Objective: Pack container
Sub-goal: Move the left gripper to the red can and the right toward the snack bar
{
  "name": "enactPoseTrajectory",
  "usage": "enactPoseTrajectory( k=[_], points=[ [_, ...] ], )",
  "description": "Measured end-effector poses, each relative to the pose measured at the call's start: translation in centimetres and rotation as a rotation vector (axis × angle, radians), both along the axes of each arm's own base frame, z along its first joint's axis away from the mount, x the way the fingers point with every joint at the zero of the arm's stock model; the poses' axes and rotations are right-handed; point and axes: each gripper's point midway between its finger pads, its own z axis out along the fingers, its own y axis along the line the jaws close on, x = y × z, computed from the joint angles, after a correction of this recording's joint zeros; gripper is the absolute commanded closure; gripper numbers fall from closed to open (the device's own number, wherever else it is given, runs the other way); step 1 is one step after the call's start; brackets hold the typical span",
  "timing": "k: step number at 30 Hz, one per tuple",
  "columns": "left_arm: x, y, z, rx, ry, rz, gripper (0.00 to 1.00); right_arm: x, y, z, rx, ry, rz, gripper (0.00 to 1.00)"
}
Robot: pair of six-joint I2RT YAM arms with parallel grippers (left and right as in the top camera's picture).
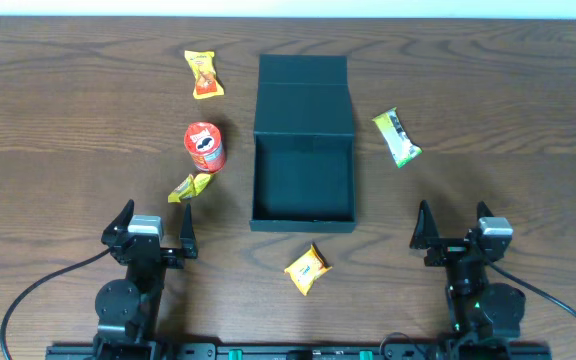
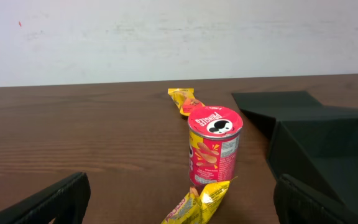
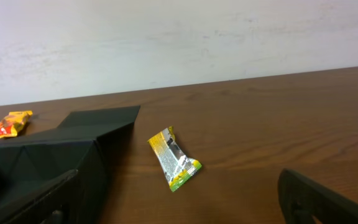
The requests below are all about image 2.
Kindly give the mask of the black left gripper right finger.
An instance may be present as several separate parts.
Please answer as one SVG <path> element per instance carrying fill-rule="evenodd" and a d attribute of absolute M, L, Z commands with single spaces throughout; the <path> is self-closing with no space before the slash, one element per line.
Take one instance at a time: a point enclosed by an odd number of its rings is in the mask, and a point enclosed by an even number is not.
<path fill-rule="evenodd" d="M 273 202 L 281 224 L 358 223 L 357 213 L 288 174 L 278 178 Z"/>

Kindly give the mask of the yellow orange snack packet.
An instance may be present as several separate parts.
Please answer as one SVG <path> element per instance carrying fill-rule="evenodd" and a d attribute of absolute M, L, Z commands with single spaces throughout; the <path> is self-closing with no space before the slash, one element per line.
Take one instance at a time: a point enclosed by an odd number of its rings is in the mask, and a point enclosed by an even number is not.
<path fill-rule="evenodd" d="M 168 95 L 178 107 L 180 114 L 189 116 L 193 110 L 204 107 L 194 96 L 193 88 L 169 88 Z"/>

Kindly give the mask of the red Pringles can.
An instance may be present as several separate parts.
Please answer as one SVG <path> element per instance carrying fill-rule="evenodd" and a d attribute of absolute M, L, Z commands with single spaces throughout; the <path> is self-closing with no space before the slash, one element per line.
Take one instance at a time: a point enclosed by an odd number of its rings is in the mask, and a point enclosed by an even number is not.
<path fill-rule="evenodd" d="M 195 185 L 234 177 L 241 116 L 223 106 L 205 106 L 188 117 L 190 180 Z"/>

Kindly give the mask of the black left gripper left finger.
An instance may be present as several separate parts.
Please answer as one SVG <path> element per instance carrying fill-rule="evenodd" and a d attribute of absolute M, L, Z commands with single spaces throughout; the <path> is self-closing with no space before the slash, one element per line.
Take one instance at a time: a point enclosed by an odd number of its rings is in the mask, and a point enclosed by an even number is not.
<path fill-rule="evenodd" d="M 87 174 L 76 172 L 0 211 L 0 224 L 81 224 L 90 197 Z"/>

